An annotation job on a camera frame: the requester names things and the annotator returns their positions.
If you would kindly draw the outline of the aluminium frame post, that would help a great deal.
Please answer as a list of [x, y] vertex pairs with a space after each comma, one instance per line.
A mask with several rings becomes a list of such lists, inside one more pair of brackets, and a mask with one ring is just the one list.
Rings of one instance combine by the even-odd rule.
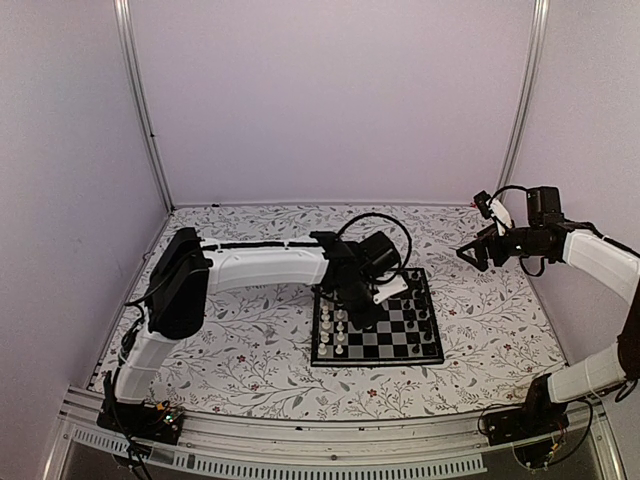
[[545, 43], [549, 9], [549, 0], [535, 0], [533, 2], [524, 73], [516, 103], [514, 120], [494, 191], [500, 190], [501, 192], [504, 192], [506, 190], [506, 186], [512, 180], [514, 175], [520, 147], [526, 129], [528, 114], [534, 96], [535, 84], [539, 73]]
[[113, 2], [113, 5], [125, 70], [131, 89], [138, 123], [143, 137], [143, 143], [151, 168], [151, 173], [164, 209], [168, 213], [171, 213], [175, 210], [175, 205], [171, 195], [167, 175], [161, 161], [160, 150], [157, 144], [157, 137], [153, 127], [149, 106], [145, 95], [143, 78], [135, 43], [131, 5], [127, 0], [115, 0]]

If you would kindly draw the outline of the floral patterned table mat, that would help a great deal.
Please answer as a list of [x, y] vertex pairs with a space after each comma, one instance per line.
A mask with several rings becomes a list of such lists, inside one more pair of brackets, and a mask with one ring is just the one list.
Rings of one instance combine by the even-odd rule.
[[179, 343], [148, 397], [193, 411], [295, 420], [412, 418], [517, 403], [530, 381], [565, 363], [518, 263], [479, 272], [455, 250], [484, 226], [473, 207], [244, 206], [184, 208], [161, 236], [183, 227], [219, 240], [295, 238], [383, 230], [428, 277], [444, 363], [388, 368], [310, 364], [313, 296], [297, 285], [211, 296], [202, 329]]

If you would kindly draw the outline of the left aluminium frame post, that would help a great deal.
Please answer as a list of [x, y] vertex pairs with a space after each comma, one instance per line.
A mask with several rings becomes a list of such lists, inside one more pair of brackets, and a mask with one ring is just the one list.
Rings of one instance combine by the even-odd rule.
[[160, 150], [157, 144], [157, 137], [153, 127], [149, 106], [145, 95], [143, 78], [135, 43], [131, 5], [127, 0], [115, 0], [113, 2], [113, 5], [125, 70], [131, 89], [138, 123], [143, 137], [143, 143], [151, 168], [151, 173], [164, 209], [168, 213], [171, 213], [175, 210], [175, 205], [171, 195], [167, 175], [161, 161]]

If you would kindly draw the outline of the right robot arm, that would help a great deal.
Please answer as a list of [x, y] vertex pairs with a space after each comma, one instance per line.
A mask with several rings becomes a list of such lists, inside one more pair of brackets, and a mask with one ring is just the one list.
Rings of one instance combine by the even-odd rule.
[[590, 222], [552, 219], [492, 223], [455, 254], [481, 272], [544, 263], [525, 274], [569, 362], [531, 382], [516, 421], [524, 435], [539, 435], [573, 401], [638, 388], [639, 256], [631, 248]]

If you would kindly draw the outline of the aluminium rail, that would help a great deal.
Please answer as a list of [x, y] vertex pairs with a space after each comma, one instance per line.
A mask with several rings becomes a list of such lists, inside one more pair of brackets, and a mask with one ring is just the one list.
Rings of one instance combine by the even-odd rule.
[[542, 438], [493, 445], [480, 412], [374, 421], [251, 419], [189, 412], [174, 445], [127, 442], [102, 429], [99, 394], [70, 388], [60, 407], [47, 479], [623, 479], [627, 473], [600, 404], [569, 409], [561, 447], [546, 467], [521, 464]]
[[392, 201], [392, 200], [337, 200], [337, 201], [321, 201], [321, 200], [291, 200], [291, 201], [238, 201], [238, 202], [205, 202], [205, 203], [175, 203], [173, 210], [184, 208], [205, 208], [205, 207], [244, 207], [244, 206], [418, 206], [418, 207], [471, 207], [472, 201], [463, 202], [437, 202], [437, 201]]

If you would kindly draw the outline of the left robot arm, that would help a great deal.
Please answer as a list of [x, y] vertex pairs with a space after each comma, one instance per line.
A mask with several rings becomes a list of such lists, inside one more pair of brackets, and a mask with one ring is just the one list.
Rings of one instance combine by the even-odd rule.
[[376, 285], [400, 263], [396, 247], [382, 232], [361, 241], [315, 231], [286, 240], [226, 242], [180, 229], [154, 267], [146, 292], [127, 304], [139, 316], [105, 382], [106, 395], [114, 399], [111, 419], [128, 434], [148, 426], [148, 412], [139, 404], [174, 346], [202, 328], [209, 296], [254, 286], [319, 286], [359, 321], [378, 307]]

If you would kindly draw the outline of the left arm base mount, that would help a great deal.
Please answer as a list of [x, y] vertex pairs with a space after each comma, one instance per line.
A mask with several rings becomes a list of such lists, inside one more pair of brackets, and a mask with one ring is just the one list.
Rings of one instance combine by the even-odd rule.
[[109, 371], [103, 379], [104, 400], [97, 426], [134, 439], [177, 445], [184, 423], [184, 408], [169, 401], [128, 404], [117, 400], [115, 386], [118, 374], [119, 370], [115, 375]]

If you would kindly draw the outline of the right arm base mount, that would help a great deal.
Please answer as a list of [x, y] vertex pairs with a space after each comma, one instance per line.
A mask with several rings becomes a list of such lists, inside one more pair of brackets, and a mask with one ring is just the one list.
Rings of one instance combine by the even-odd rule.
[[493, 413], [484, 410], [477, 422], [479, 433], [491, 446], [547, 435], [545, 440], [514, 450], [518, 463], [531, 470], [551, 465], [569, 426], [567, 403], [551, 401], [549, 377], [546, 374], [532, 381], [522, 405]]

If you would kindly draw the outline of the back aluminium rail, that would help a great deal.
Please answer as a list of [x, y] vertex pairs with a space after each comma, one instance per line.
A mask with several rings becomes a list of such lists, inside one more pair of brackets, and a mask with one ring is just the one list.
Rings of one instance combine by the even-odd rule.
[[244, 206], [418, 206], [418, 207], [471, 207], [472, 201], [463, 202], [437, 202], [437, 201], [392, 201], [392, 200], [337, 200], [337, 201], [321, 201], [321, 200], [291, 200], [291, 201], [238, 201], [238, 202], [205, 202], [205, 203], [175, 203], [173, 210], [184, 208], [205, 208], [205, 207], [244, 207]]

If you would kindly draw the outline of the right aluminium frame post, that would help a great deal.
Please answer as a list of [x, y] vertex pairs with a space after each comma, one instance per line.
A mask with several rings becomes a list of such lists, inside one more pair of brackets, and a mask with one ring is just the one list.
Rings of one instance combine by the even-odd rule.
[[533, 2], [524, 73], [516, 103], [514, 120], [494, 191], [500, 190], [501, 192], [504, 192], [506, 190], [506, 186], [512, 180], [514, 175], [520, 147], [526, 129], [528, 114], [534, 96], [535, 84], [539, 73], [545, 43], [549, 9], [549, 0], [535, 0]]

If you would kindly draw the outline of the front aluminium rail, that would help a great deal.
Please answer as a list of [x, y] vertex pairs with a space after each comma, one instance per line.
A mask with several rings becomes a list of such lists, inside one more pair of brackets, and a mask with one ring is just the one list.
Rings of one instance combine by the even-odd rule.
[[251, 419], [189, 412], [174, 445], [127, 442], [102, 429], [99, 394], [70, 388], [60, 407], [47, 479], [623, 479], [627, 473], [600, 404], [569, 409], [561, 447], [546, 467], [521, 464], [542, 438], [493, 445], [480, 412], [374, 421]]

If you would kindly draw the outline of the black and white chess board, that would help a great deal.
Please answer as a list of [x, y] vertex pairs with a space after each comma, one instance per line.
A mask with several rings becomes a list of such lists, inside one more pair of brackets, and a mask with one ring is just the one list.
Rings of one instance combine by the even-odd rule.
[[[407, 268], [402, 276], [408, 289], [382, 302], [384, 318], [363, 330], [355, 330], [346, 311], [316, 293], [310, 364], [340, 368], [443, 364], [444, 350], [426, 271]], [[336, 329], [339, 322], [344, 323], [343, 332]], [[325, 356], [318, 354], [320, 343], [327, 345]], [[335, 354], [336, 345], [344, 347], [344, 357]]]

